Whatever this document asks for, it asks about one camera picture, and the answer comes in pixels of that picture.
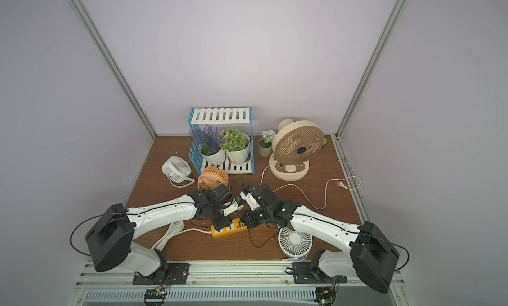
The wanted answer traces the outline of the yellow power strip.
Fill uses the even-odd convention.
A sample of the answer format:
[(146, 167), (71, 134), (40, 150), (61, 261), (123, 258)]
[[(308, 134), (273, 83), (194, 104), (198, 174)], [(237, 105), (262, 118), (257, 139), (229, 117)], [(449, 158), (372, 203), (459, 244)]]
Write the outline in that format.
[(247, 230), (248, 230), (247, 226), (240, 221), (240, 218), (237, 218), (232, 220), (229, 226), (222, 229), (215, 229), (215, 227), (212, 225), (210, 232), (214, 238), (220, 238), (233, 235), (236, 233), (245, 232)]

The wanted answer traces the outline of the black usb cable orange fan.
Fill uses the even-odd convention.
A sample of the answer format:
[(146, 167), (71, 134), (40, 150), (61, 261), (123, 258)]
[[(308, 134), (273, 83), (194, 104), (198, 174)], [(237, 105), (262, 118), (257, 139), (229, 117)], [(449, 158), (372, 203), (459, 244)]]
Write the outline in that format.
[(254, 187), (245, 183), (243, 176), (229, 182), (229, 189), (234, 196), (240, 196), (241, 193), (245, 195), (254, 191)]

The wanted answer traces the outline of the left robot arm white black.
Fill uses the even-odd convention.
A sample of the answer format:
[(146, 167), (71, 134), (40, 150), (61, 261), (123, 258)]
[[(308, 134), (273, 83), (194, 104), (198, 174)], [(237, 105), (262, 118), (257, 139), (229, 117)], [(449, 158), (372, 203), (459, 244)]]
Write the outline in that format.
[(132, 270), (150, 284), (162, 284), (169, 280), (171, 270), (161, 250), (147, 249), (135, 239), (178, 221), (210, 220), (215, 228), (224, 228), (238, 208), (238, 200), (223, 184), (143, 208), (114, 204), (95, 216), (95, 224), (86, 233), (87, 256), (96, 272), (120, 267)]

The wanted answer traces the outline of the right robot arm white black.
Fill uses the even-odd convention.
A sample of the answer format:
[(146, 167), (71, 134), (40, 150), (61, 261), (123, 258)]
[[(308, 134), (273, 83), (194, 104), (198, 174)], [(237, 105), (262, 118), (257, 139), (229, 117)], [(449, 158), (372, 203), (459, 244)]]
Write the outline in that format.
[(374, 291), (388, 293), (394, 274), (400, 270), (397, 249), (403, 246), (389, 241), (374, 223), (334, 220), (293, 200), (281, 200), (266, 184), (244, 188), (240, 198), (250, 207), (241, 217), (247, 228), (268, 223), (325, 241), (349, 257), (341, 262), (334, 252), (325, 250), (317, 258), (322, 273), (329, 277), (355, 276)]

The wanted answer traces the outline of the orange small desk fan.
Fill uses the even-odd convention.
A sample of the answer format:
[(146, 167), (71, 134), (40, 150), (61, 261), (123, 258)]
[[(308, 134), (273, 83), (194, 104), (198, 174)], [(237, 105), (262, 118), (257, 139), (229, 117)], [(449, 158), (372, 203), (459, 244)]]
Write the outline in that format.
[(214, 190), (219, 185), (229, 186), (229, 176), (226, 171), (215, 167), (206, 167), (198, 177), (198, 185), (203, 190)]

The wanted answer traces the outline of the white round fan front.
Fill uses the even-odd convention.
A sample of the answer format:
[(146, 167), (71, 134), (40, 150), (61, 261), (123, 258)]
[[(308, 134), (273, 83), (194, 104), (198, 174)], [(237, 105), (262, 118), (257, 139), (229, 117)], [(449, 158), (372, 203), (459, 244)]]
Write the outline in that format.
[(309, 255), (314, 242), (310, 234), (285, 227), (279, 230), (278, 243), (287, 258), (301, 261)]

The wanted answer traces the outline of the white small fan left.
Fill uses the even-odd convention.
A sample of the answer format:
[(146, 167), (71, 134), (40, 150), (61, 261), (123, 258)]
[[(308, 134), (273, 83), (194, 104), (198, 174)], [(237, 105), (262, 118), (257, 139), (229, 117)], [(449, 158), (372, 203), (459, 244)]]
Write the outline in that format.
[(196, 180), (191, 176), (190, 165), (178, 156), (171, 156), (161, 166), (162, 173), (176, 188), (186, 188), (192, 186)]

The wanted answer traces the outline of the large beige desk fan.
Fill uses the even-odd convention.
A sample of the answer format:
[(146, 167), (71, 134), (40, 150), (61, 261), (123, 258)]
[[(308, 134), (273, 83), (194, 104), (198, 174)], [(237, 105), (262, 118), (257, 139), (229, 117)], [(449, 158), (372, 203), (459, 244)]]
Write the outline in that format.
[(272, 142), (271, 172), (284, 181), (301, 180), (309, 171), (309, 159), (321, 150), (324, 141), (323, 131), (314, 122), (290, 118), (281, 121)]

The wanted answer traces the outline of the lavender plant white pot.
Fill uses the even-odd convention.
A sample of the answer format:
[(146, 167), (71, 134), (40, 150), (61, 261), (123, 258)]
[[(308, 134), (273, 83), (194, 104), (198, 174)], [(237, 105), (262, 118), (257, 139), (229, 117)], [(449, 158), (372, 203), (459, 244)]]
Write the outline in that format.
[(190, 134), (198, 145), (199, 153), (209, 164), (220, 165), (226, 160), (226, 152), (222, 149), (222, 140), (217, 127), (196, 126), (190, 130)]

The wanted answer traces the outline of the green plant white pot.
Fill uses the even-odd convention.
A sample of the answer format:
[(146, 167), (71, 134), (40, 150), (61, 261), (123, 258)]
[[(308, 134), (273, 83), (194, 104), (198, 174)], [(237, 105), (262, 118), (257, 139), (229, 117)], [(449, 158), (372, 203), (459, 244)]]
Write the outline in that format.
[(230, 127), (222, 130), (219, 137), (222, 141), (222, 149), (226, 152), (230, 163), (238, 165), (248, 160), (250, 138), (247, 134)]

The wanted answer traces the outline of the small white flower pot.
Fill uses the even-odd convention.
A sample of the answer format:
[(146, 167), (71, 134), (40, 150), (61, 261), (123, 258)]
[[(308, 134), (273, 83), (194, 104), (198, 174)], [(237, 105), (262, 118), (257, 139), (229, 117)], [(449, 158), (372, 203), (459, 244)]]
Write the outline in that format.
[(261, 138), (258, 141), (259, 155), (269, 157), (272, 153), (272, 144), (275, 139), (276, 132), (274, 130), (262, 131)]

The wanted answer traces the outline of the blue white plant shelf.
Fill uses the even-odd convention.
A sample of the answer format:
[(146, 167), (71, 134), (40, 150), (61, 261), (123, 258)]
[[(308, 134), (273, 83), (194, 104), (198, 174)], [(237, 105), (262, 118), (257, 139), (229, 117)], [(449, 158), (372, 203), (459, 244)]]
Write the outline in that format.
[(189, 158), (201, 174), (214, 166), (228, 174), (255, 173), (253, 108), (192, 108), (188, 117), (194, 142)]

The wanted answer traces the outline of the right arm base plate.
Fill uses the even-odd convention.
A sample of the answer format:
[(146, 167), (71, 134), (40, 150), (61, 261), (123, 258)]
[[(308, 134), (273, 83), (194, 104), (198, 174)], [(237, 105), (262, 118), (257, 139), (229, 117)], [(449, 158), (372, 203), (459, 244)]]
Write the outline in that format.
[(312, 262), (295, 262), (285, 272), (293, 276), (295, 284), (346, 284), (346, 276), (330, 277)]

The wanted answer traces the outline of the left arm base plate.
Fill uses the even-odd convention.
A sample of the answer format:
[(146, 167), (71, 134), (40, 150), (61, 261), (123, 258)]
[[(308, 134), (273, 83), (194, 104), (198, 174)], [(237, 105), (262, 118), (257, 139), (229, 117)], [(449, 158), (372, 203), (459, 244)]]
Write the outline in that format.
[(190, 269), (189, 263), (163, 264), (153, 274), (143, 276), (139, 272), (134, 273), (133, 285), (185, 285)]

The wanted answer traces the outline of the aluminium front rail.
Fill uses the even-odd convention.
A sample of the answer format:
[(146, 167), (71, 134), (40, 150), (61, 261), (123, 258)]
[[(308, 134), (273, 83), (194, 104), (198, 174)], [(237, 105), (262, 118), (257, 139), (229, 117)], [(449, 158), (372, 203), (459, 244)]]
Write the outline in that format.
[(67, 305), (413, 305), (401, 274), (386, 294), (347, 276), (314, 283), (289, 261), (178, 262), (162, 284), (134, 284), (125, 269), (96, 272), (86, 264)]

